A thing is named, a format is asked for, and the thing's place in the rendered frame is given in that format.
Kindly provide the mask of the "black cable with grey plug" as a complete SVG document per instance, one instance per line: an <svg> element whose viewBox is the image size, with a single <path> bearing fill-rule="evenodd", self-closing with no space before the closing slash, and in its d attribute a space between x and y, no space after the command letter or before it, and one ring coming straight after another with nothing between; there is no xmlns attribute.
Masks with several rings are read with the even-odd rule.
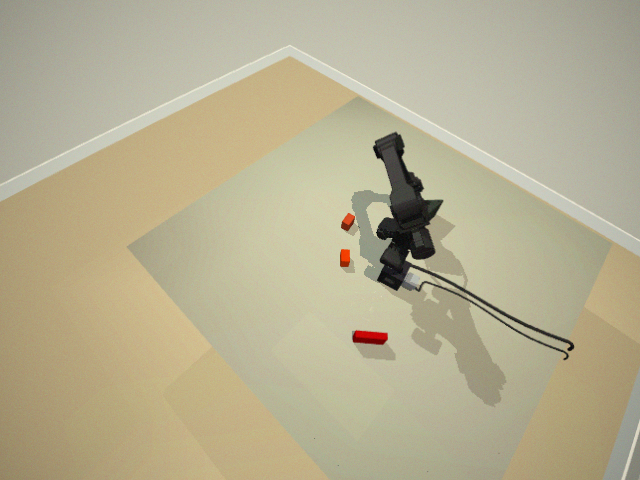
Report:
<svg viewBox="0 0 640 480"><path fill-rule="evenodd" d="M463 299L465 299L465 300L467 300L467 301L471 302L472 304L476 305L477 307L480 307L480 308L484 309L485 311L487 311L488 313L490 313L493 317L495 317L496 319L498 319L499 321L501 321L502 323L504 323L504 324L505 324L505 325L507 325L508 327L512 328L513 330L517 331L517 332L518 332L518 333L520 333L521 335L523 335L523 336L527 337L528 339L533 340L533 341L535 341L535 342L542 343L542 344L544 344L545 346L548 346L548 347L550 347L550 348L553 348L553 349L559 350L559 351L561 351L561 352L564 352L564 354L566 355L566 357L565 357L565 358L563 358L563 360L568 359L568 357L569 357L569 356L568 356L568 354L567 354L564 350L561 350L561 349L559 349L559 348L556 348L556 347L553 347L553 346L551 346L551 345L548 345L548 344L546 344L546 343L544 343L544 342L542 342L542 341L537 341L537 340L535 340L535 339L533 339L533 338L531 338L531 337L529 337L529 336L527 336L527 335L525 335L525 334L521 333L519 330L515 329L514 327L510 326L510 325L509 325L509 324L507 324L506 322L502 321L501 319L499 319L498 317L496 317L495 315L493 315L490 311L488 311L488 310L487 310L487 309L485 309L484 307L477 305L477 304L476 304L476 303L474 303L473 301L471 301L471 300L469 300L469 299L467 299L467 298L465 298L465 297L461 296L461 295L460 295L460 294L458 294L458 293L455 293L455 292L453 292L453 291L450 291L450 290L448 290L448 289L446 289L446 288L443 288L443 287L441 287L441 286L439 286L439 285L433 284L433 283L428 282L428 281L424 281L424 282L421 284L420 288L418 289L418 288L417 288L417 285L418 285L418 282L419 282L420 278L421 278L421 277L419 277L419 276L417 276L417 275L415 275L415 274L413 274L413 273L409 272L409 273L407 273L407 275L406 275L406 277L405 277L405 279L404 279L404 281L403 281L403 283L404 283L403 285L404 285L404 286L406 286L406 287L408 287L408 288L410 288L410 289L412 289L412 290L415 290L415 289L416 289L418 292L420 292L420 291L421 291L421 289L422 289L423 284L424 284L424 283L428 283L428 284L431 284L431 285L437 286L437 287L439 287L439 288L441 288L441 289L444 289L444 290L446 290L446 291L448 291L448 292L451 292L451 293L453 293L453 294L455 294L455 295L458 295L458 296L460 296L461 298L463 298Z"/></svg>

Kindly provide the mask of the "red-brown block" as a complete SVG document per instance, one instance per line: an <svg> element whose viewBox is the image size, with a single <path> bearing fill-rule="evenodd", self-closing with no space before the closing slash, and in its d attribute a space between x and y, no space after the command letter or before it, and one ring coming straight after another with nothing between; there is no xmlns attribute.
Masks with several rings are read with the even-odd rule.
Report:
<svg viewBox="0 0 640 480"><path fill-rule="evenodd" d="M355 216L350 214L350 213L348 213L346 215L346 217L342 221L341 228L346 230L346 231L348 231L351 228L351 226L353 225L354 220L355 220Z"/></svg>

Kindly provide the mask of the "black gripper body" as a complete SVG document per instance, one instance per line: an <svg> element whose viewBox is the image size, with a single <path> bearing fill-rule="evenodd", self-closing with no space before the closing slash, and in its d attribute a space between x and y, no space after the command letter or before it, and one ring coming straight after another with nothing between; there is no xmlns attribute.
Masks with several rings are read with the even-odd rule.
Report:
<svg viewBox="0 0 640 480"><path fill-rule="evenodd" d="M385 249L380 258L380 262L395 271L400 271L406 260L404 255L408 252L408 250L410 250L410 247L406 237L407 234L400 234L398 228L396 230L396 233L398 234L396 243L394 244L392 249Z"/></svg>

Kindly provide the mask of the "red rectangular block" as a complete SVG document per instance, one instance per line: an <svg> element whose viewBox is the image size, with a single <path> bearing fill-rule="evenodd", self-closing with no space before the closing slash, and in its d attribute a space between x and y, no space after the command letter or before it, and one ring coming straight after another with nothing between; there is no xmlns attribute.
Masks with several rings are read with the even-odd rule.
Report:
<svg viewBox="0 0 640 480"><path fill-rule="evenodd" d="M353 343L384 345L387 340L387 333L355 331L353 335Z"/></svg>

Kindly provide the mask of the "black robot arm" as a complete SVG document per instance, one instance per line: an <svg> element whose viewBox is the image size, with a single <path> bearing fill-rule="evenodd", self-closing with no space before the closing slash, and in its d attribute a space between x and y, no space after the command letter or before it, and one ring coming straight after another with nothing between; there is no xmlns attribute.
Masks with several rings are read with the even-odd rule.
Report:
<svg viewBox="0 0 640 480"><path fill-rule="evenodd" d="M392 242L396 243L398 228L400 234L407 234L413 259L430 258L436 250L430 232L425 227L430 225L428 202L420 193L424 190L421 179L408 171L402 158L405 144L401 133L395 131L375 143L373 149L377 159L381 158L384 162L391 183L390 210L394 218L385 217L382 220L378 225L377 237L382 240L392 238Z"/></svg>

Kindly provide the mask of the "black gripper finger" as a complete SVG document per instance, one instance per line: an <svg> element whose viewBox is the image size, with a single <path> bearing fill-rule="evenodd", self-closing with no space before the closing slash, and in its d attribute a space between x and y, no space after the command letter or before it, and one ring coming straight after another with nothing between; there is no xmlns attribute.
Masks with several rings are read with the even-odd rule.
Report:
<svg viewBox="0 0 640 480"><path fill-rule="evenodd" d="M391 242L391 243L389 244L388 248L392 249L392 247L394 246L394 244L395 244L395 243ZM405 256L405 258L408 256L409 252L410 252L410 251L408 250L408 252L404 255L404 256Z"/></svg>

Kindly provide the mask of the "orange-red block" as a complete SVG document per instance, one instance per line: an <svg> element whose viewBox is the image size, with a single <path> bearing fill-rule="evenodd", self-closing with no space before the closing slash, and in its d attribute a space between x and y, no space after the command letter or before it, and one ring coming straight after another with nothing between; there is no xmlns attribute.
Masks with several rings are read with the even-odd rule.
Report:
<svg viewBox="0 0 640 480"><path fill-rule="evenodd" d="M340 266L349 267L349 263L350 263L350 250L341 249Z"/></svg>

